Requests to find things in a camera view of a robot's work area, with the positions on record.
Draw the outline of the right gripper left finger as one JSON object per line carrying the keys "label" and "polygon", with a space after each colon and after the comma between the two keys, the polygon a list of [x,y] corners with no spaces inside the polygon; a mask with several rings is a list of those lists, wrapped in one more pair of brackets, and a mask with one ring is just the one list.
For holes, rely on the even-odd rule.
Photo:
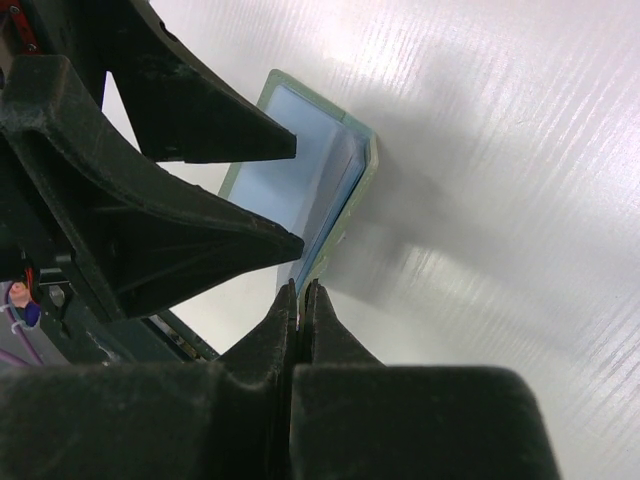
{"label": "right gripper left finger", "polygon": [[285,479],[292,284],[216,360],[19,368],[1,377],[5,479]]}

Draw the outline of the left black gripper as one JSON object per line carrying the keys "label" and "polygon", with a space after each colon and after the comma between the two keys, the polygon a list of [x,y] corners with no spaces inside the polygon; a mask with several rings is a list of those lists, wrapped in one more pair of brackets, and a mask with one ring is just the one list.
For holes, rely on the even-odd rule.
{"label": "left black gripper", "polygon": [[[112,74],[141,154],[101,111]],[[74,363],[192,361],[153,317],[238,275],[298,259],[282,226],[171,175],[174,126],[213,74],[145,1],[1,5],[1,277]]]}

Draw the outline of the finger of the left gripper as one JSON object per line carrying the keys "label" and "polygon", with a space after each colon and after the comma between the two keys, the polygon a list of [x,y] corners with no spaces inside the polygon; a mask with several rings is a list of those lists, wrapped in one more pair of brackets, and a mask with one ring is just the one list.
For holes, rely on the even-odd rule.
{"label": "finger of the left gripper", "polygon": [[293,133],[226,84],[146,1],[76,1],[141,152],[156,161],[291,159]]}

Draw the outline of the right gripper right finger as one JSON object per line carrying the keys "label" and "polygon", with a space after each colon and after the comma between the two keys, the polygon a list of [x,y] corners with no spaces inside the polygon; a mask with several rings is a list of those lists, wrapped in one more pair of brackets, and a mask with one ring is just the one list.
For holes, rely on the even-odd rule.
{"label": "right gripper right finger", "polygon": [[340,322],[324,286],[304,296],[292,379],[295,479],[556,479],[534,393],[495,366],[386,366]]}

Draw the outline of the sage green card holder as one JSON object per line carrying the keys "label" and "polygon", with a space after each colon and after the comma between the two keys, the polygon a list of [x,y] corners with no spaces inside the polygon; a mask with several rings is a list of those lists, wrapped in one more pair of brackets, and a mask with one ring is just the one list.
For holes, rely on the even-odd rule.
{"label": "sage green card holder", "polygon": [[303,239],[301,258],[277,271],[278,283],[293,280],[303,293],[326,268],[372,183],[379,165],[377,135],[278,69],[269,73],[257,105],[295,135],[296,155],[234,163],[218,194]]}

